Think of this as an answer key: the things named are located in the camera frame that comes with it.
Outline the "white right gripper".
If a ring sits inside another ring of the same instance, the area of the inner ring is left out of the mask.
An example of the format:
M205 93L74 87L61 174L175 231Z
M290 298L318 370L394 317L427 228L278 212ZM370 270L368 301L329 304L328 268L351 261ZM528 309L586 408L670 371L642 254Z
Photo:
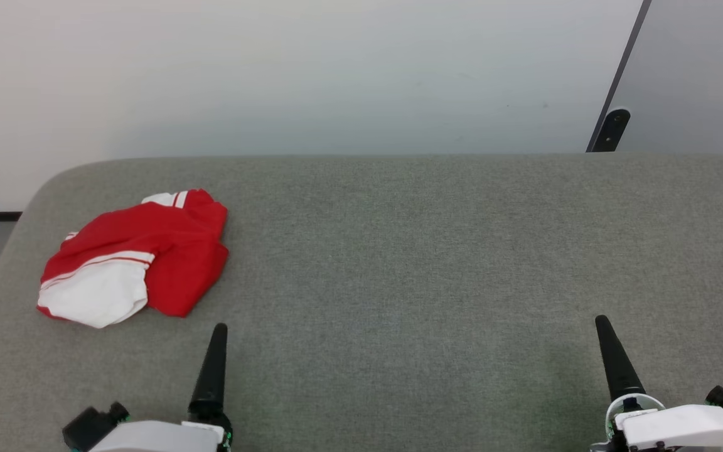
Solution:
M646 395L630 358L606 315L594 320L611 401L606 441L592 451L723 451L723 408L683 404L665 408Z

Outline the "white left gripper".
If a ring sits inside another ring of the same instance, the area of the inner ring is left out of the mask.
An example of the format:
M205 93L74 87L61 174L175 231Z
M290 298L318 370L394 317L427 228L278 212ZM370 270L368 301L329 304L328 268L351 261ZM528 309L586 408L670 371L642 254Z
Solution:
M227 324L218 323L188 406L190 421L118 424L92 451L230 451L233 429L224 411Z

